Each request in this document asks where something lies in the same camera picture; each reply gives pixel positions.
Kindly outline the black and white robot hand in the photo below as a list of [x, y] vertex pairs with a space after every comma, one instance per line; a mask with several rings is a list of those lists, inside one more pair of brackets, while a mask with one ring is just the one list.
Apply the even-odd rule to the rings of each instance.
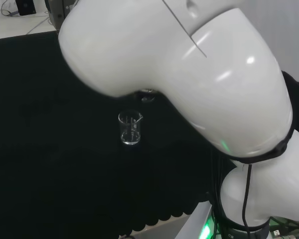
[[153, 89], [142, 89], [142, 90], [139, 90], [137, 91], [137, 95], [139, 97], [150, 97], [150, 96], [153, 96], [157, 93], [156, 90], [153, 90]]

